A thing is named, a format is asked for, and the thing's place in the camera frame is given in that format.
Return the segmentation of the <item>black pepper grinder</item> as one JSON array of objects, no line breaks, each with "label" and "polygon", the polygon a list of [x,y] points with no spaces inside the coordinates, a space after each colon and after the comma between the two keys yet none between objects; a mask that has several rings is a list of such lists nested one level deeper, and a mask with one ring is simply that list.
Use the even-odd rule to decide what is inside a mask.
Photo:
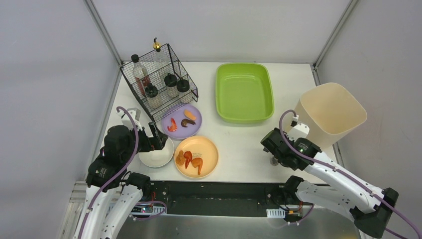
[{"label": "black pepper grinder", "polygon": [[271,158],[270,159],[270,163],[271,163],[271,165],[273,165],[273,166],[277,166],[279,163],[278,163],[278,160],[276,159],[276,158]]}]

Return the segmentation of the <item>black-lid spice jar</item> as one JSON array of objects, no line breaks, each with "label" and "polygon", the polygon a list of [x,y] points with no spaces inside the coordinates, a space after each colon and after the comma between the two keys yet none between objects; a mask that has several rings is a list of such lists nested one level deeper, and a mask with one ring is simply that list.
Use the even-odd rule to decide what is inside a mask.
[{"label": "black-lid spice jar", "polygon": [[159,90],[152,83],[149,83],[145,88],[145,94],[150,107],[154,110],[162,105],[162,99]]}]

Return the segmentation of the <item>black-lid glass jar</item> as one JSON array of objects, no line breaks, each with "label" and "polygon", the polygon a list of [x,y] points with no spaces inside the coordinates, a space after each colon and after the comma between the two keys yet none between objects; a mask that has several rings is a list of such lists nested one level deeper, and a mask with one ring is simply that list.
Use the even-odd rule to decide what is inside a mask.
[{"label": "black-lid glass jar", "polygon": [[189,81],[181,78],[177,81],[176,87],[180,101],[188,104],[191,101]]},{"label": "black-lid glass jar", "polygon": [[165,77],[164,77],[164,83],[166,86],[166,91],[167,94],[171,97],[171,98],[175,98],[179,96],[179,92],[177,89],[177,81],[178,78],[171,73],[168,73]]}]

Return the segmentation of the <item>black-lid glass jar front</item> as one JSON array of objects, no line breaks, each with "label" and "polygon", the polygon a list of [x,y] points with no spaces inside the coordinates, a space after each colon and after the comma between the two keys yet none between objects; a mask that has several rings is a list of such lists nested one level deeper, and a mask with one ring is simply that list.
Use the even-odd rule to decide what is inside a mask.
[{"label": "black-lid glass jar front", "polygon": [[167,94],[171,97],[171,98],[175,98],[179,96],[179,92],[177,89],[177,81],[178,78],[171,73],[168,73],[165,77],[164,77],[164,83],[166,86],[166,91]]}]

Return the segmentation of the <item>dark sauce bottle red label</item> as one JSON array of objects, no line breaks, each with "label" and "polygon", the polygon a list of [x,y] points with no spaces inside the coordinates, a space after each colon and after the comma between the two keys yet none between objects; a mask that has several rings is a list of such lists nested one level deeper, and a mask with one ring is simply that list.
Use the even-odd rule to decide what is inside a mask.
[{"label": "dark sauce bottle red label", "polygon": [[137,54],[131,56],[131,60],[134,64],[132,73],[135,77],[138,88],[140,89],[143,96],[148,96],[150,92],[151,80],[147,68],[141,63],[140,58]]}]

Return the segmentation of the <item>gold-top glass oil bottle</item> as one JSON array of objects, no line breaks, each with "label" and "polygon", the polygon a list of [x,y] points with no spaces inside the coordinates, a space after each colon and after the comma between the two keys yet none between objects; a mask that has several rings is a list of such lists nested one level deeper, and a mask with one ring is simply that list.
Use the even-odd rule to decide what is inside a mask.
[{"label": "gold-top glass oil bottle", "polygon": [[153,39],[153,49],[155,51],[154,63],[159,79],[165,84],[165,77],[172,73],[171,60],[164,52],[162,44],[157,41],[156,37]]}]

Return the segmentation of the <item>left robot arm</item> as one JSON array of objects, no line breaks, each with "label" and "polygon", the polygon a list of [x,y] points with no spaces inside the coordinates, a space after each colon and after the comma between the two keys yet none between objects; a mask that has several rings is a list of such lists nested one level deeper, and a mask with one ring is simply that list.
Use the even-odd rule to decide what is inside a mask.
[{"label": "left robot arm", "polygon": [[168,136],[153,122],[149,127],[152,136],[142,126],[116,125],[107,131],[104,147],[88,168],[86,197],[74,238],[116,238],[132,209],[149,192],[150,177],[130,173],[117,202],[109,206],[136,154],[164,148]]}]

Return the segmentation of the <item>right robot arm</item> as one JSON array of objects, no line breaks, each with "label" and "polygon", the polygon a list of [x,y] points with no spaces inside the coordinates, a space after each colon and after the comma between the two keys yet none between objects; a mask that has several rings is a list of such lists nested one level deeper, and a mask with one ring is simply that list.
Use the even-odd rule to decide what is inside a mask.
[{"label": "right robot arm", "polygon": [[399,197],[396,190],[381,189],[358,178],[316,144],[302,137],[289,140],[278,128],[270,131],[261,144],[282,166],[304,171],[331,187],[327,189],[290,176],[284,185],[290,196],[336,212],[351,220],[361,232],[382,238]]}]

